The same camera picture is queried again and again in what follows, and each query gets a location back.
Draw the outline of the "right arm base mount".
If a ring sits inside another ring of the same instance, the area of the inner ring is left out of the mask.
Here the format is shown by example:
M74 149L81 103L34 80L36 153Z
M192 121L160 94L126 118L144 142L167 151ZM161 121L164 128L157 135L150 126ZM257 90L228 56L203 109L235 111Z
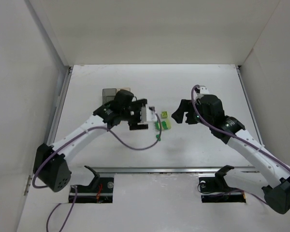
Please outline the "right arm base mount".
M246 203L245 194L227 185L224 177L234 167L226 165L214 174L199 175L197 185L202 203Z

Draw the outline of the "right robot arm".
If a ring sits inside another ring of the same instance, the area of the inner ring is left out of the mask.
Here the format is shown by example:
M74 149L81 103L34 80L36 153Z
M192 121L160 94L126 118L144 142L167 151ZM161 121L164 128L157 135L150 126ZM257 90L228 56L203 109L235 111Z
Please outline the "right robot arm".
M203 177L209 192L242 190L262 200L279 214L290 210L290 166L286 165L258 143L235 117L225 114L221 100L212 94L199 94L182 99L172 113L176 123L203 124L212 135L237 151L257 170L246 173L225 165L213 177Z

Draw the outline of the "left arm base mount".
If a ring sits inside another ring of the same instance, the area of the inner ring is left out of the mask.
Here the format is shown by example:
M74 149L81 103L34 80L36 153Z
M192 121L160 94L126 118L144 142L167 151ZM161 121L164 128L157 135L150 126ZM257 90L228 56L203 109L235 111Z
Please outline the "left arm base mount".
M72 203L112 203L114 174L99 173L92 167L84 166L72 170L68 202Z

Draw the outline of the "striped green lego stack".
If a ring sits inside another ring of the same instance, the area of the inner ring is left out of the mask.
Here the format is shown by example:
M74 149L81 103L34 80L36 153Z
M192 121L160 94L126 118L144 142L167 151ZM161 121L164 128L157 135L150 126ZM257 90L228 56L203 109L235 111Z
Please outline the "striped green lego stack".
M172 127L169 119L161 120L160 122L156 121L154 125L155 125L156 130L158 131L170 130Z

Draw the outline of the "lime square lego brick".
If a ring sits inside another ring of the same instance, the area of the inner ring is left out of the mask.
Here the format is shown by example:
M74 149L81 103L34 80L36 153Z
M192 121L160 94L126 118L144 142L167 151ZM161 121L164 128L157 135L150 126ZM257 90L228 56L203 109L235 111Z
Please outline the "lime square lego brick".
M166 118L168 118L168 112L167 111L162 111L161 112L161 118L163 118L163 119L166 119Z

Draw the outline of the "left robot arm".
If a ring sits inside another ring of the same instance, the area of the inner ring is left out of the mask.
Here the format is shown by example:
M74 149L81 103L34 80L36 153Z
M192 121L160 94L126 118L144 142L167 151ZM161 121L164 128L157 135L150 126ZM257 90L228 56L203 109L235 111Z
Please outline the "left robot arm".
M73 175L69 163L94 139L126 121L129 129L146 130L150 112L147 99L134 100L127 90L120 90L113 100L101 105L80 127L51 145L41 144L36 151L32 185L40 179L43 188L59 192L68 185Z

